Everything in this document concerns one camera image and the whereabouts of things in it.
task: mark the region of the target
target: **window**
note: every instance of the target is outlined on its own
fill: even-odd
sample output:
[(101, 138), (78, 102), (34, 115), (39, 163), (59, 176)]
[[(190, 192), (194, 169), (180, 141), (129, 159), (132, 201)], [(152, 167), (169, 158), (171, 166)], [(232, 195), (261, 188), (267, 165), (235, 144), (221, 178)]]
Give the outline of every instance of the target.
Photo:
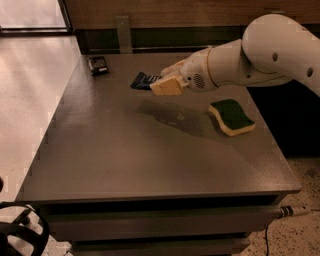
[(3, 31), (68, 30), (62, 0), (1, 0), (0, 25)]

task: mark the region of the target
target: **white floor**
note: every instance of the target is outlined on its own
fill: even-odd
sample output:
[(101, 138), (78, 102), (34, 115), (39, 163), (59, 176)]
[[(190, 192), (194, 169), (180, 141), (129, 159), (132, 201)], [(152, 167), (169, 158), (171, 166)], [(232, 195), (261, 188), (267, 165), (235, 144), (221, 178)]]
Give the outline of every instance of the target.
[[(79, 56), (73, 37), (0, 38), (0, 201), (15, 199)], [(288, 162), (303, 190), (282, 204), (307, 205), (312, 211), (270, 225), (269, 255), (320, 255), (320, 158)], [(0, 212), (0, 220), (11, 215)], [(253, 233), (250, 240), (241, 256), (266, 254), (264, 232)], [(24, 244), (16, 244), (27, 252)], [(70, 256), (69, 246), (50, 238), (43, 255)]]
[[(74, 37), (0, 38), (0, 202), (15, 200), (79, 57)], [(0, 221), (15, 214), (2, 210)], [(26, 244), (12, 243), (30, 255)], [(43, 255), (68, 247), (50, 238)]]

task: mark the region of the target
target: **black cable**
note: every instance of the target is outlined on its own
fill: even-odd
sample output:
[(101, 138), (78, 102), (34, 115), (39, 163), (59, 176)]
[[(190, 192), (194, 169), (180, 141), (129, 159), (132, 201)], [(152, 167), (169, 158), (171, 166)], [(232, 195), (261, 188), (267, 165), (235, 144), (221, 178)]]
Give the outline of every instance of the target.
[(266, 230), (265, 230), (265, 238), (266, 238), (266, 245), (267, 245), (267, 252), (266, 252), (266, 256), (269, 256), (268, 229), (269, 229), (269, 226), (268, 226), (268, 227), (266, 228)]

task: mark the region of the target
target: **cable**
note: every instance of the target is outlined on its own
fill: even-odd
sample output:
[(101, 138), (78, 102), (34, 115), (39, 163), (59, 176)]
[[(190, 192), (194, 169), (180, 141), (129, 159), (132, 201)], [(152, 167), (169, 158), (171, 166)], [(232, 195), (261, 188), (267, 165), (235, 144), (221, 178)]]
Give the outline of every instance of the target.
[(310, 212), (311, 212), (310, 207), (305, 205), (282, 206), (280, 207), (280, 214), (278, 216), (278, 219), (281, 219), (284, 217), (307, 215)]
[(267, 226), (266, 230), (265, 230), (265, 239), (266, 239), (266, 246), (267, 246), (267, 252), (266, 252), (266, 256), (269, 256), (269, 240), (268, 240), (268, 229), (269, 226)]

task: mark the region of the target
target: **table top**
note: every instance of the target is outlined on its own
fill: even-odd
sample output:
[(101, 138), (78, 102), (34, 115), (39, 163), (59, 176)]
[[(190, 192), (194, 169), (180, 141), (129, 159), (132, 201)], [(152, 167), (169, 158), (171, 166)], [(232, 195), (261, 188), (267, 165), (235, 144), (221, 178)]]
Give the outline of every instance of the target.
[[(246, 88), (154, 96), (130, 88), (186, 53), (82, 56), (17, 200), (90, 201), (288, 194), (301, 189)], [(235, 99), (254, 131), (224, 135), (210, 103)]]

